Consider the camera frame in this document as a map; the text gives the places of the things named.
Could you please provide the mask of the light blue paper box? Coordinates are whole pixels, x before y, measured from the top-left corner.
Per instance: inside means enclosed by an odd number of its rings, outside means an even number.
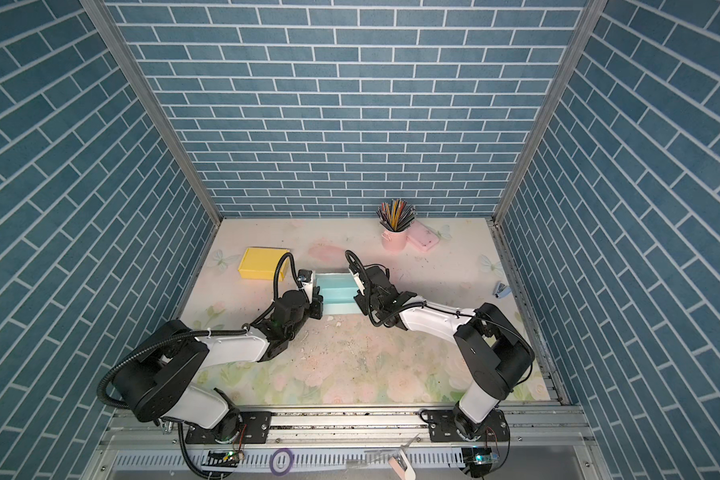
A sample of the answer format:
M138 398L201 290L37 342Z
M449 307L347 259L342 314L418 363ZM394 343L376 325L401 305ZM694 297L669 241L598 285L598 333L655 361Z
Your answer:
M351 273L317 273L315 286L323 298L324 315L361 314L355 300L358 286Z

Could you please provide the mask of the yellow paper box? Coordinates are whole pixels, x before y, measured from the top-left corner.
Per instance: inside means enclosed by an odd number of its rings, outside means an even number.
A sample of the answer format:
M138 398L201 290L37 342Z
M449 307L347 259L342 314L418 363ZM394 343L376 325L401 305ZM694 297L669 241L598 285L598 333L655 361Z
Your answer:
M280 259L289 253L287 249L249 247L245 250L238 273L246 280L272 280Z

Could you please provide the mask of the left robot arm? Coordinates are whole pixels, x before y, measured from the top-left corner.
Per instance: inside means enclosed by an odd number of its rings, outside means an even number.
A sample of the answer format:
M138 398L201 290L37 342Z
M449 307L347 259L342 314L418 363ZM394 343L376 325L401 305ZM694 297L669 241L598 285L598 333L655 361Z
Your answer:
M164 324L121 359L100 381L97 395L127 408L141 422L187 423L230 437L239 410L229 397L195 382L197 372L228 363L258 363L284 352L310 318L323 315L315 288L289 290L254 322L241 329L193 331L182 321Z

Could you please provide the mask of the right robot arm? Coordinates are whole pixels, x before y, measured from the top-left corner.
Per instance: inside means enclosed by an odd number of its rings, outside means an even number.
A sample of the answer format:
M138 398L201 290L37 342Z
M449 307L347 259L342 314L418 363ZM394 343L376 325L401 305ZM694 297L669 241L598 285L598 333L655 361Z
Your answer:
M358 287L355 301L373 325L425 333L458 347L472 378L454 408L465 434L474 434L532 369L535 352L497 306L448 307L398 291L378 265L349 270Z

